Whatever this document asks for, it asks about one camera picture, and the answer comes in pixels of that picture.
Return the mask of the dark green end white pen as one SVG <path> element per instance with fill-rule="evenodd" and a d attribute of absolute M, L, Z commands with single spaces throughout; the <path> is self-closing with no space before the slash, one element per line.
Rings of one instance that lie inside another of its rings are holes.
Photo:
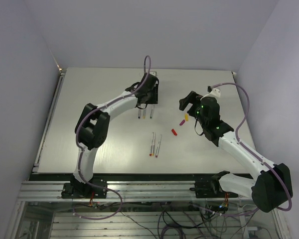
<path fill-rule="evenodd" d="M 151 111 L 150 111 L 150 119 L 152 119 L 152 117 L 153 117 L 153 113 L 154 113 L 154 108 L 155 108 L 155 105 L 152 105 L 151 106 Z"/>

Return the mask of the red end white pen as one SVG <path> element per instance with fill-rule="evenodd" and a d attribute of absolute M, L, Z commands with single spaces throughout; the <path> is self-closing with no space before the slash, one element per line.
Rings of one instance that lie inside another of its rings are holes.
<path fill-rule="evenodd" d="M 152 133 L 151 146 L 149 156 L 153 156 L 155 148 L 155 132 Z"/>

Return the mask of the yellow end white pen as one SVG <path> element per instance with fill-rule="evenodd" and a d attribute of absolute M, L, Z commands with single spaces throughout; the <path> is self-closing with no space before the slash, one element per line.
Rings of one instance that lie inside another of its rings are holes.
<path fill-rule="evenodd" d="M 155 154 L 155 142 L 156 142 L 156 133 L 154 132 L 152 136 L 151 153 L 150 153 L 151 156 L 154 156 Z"/>

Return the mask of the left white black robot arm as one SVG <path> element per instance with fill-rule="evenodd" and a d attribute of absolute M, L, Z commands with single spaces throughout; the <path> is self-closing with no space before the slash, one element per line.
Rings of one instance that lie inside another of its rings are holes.
<path fill-rule="evenodd" d="M 145 73 L 140 82 L 126 88 L 116 98 L 99 105 L 87 104 L 75 127 L 78 161 L 73 173 L 77 183 L 74 192 L 81 198 L 91 194 L 88 181 L 93 178 L 93 166 L 99 147 L 105 142 L 110 121 L 120 114 L 140 107 L 158 103 L 159 79 Z"/>

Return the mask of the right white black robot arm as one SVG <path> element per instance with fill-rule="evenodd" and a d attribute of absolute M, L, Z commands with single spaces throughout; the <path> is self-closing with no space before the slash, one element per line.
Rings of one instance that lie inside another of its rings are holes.
<path fill-rule="evenodd" d="M 188 104 L 192 106 L 187 113 L 201 126 L 202 136 L 230 154 L 251 175 L 245 178 L 229 171 L 219 172 L 211 178 L 210 193 L 215 197 L 228 192 L 241 195 L 266 213 L 285 202 L 289 210 L 293 196 L 289 168 L 283 163 L 275 164 L 240 140 L 234 129 L 221 119 L 220 106 L 212 94 L 202 96 L 191 91 L 179 100 L 179 109 L 184 111 Z"/>

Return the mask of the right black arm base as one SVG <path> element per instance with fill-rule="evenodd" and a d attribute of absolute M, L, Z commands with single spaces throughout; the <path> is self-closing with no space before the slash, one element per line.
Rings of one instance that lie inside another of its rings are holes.
<path fill-rule="evenodd" d="M 207 175 L 198 181 L 195 181 L 194 187 L 189 188 L 195 193 L 196 198 L 225 198 L 227 192 L 221 189 L 219 180 L 221 177 L 229 174 L 229 171 L 222 171 L 214 175 Z"/>

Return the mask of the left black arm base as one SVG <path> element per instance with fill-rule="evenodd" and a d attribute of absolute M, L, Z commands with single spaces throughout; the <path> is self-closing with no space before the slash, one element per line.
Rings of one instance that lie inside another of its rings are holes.
<path fill-rule="evenodd" d="M 107 182 L 101 178 L 93 177 L 90 183 L 98 187 L 92 187 L 89 184 L 79 182 L 74 176 L 70 177 L 70 182 L 63 185 L 61 192 L 62 199 L 105 199 L 107 191 L 105 188 L 108 186 Z"/>

